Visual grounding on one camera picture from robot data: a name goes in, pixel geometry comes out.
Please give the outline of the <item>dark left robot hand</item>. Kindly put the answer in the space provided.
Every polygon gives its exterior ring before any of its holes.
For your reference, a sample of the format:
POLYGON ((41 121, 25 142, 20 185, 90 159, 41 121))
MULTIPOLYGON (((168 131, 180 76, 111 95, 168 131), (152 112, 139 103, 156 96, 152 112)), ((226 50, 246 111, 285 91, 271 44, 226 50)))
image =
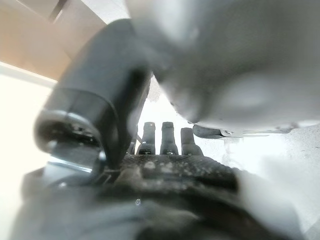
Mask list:
POLYGON ((96 33, 62 75, 35 126, 39 149, 58 158, 30 172, 12 240, 301 240, 289 205, 258 202, 261 219, 240 196, 241 171, 205 157, 190 128, 144 127, 142 149, 133 151, 151 74, 169 89, 185 90, 179 103, 200 103, 229 80, 229 71, 150 65, 130 19, 96 33))

